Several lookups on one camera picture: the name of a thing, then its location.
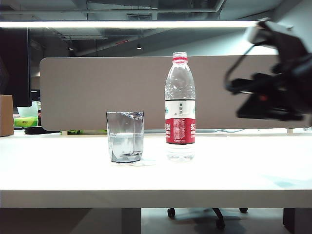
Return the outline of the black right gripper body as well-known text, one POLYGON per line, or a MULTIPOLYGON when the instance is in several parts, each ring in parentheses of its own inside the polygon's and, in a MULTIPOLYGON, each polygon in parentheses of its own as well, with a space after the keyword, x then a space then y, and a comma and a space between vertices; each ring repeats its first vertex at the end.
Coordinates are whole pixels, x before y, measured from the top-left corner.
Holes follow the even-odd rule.
POLYGON ((272 114, 312 113, 312 55, 283 58, 276 66, 272 114))

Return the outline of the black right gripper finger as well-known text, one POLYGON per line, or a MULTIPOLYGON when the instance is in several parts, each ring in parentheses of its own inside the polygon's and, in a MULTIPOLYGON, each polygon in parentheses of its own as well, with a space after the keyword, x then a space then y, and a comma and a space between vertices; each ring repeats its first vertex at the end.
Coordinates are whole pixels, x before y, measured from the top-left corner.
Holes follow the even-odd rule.
POLYGON ((236 111, 238 118, 303 121, 304 115, 295 110, 279 96, 251 94, 236 111))
POLYGON ((273 86, 279 79, 280 74, 268 75, 264 73, 254 73, 252 79, 237 78, 230 81, 229 91, 233 94, 244 92, 255 93, 265 87, 273 86))

